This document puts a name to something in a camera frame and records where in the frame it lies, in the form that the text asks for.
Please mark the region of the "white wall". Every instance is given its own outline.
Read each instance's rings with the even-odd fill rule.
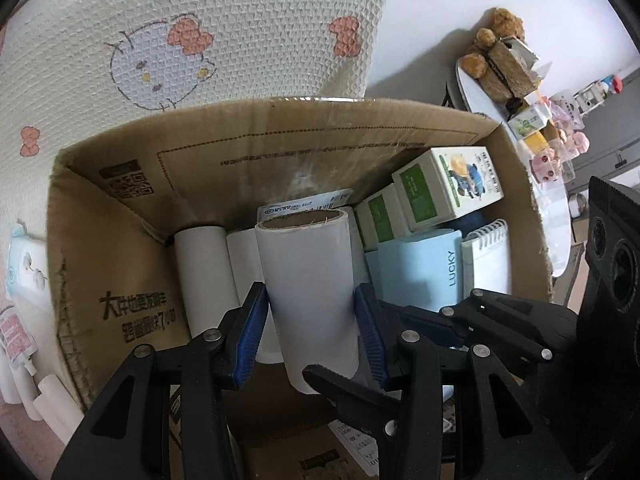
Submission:
[[[520,16],[529,46],[554,62],[542,88],[548,95],[640,60],[607,0],[387,0],[367,94],[439,104],[450,67],[473,41],[470,30],[490,21],[492,7]]]

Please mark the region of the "blue gripper pad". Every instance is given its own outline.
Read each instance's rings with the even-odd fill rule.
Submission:
[[[258,345],[269,311],[269,298],[264,283],[254,282],[246,295],[226,344],[235,345],[232,377],[236,388],[242,387],[254,368]]]
[[[380,325],[385,324],[384,315],[370,283],[361,283],[356,287],[354,300],[356,320],[358,321],[360,337],[367,354],[367,361],[369,361],[369,368],[373,378],[378,381],[380,388],[384,390],[389,384],[385,341],[380,333]]]

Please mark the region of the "blue notebook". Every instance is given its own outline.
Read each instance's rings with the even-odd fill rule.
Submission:
[[[377,297],[433,311],[457,304],[463,290],[461,241],[460,231],[436,229],[380,244]]]

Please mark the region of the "qr code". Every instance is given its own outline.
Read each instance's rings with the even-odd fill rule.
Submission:
[[[137,160],[102,168],[99,173],[119,198],[136,198],[154,192]]]

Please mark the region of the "green and white box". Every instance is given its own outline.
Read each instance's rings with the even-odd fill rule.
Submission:
[[[431,148],[393,174],[411,231],[459,218],[503,197],[481,146]]]
[[[411,234],[394,184],[364,199],[355,211],[366,251],[377,249],[379,243]]]

